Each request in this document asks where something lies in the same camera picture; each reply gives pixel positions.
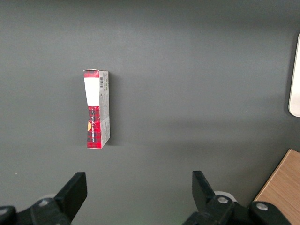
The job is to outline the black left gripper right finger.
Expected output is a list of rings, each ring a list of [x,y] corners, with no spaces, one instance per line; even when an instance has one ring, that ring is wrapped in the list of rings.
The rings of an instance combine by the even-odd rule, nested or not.
[[[289,225],[290,221],[269,202],[253,201],[243,207],[225,195],[217,195],[202,171],[192,173],[192,195],[198,211],[185,225]]]

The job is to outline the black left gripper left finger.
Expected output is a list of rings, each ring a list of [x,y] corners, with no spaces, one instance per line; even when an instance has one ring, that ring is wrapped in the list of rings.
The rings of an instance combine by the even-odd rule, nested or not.
[[[2,225],[70,225],[87,197],[85,172],[76,172],[54,197],[44,197],[23,211],[1,206]]]

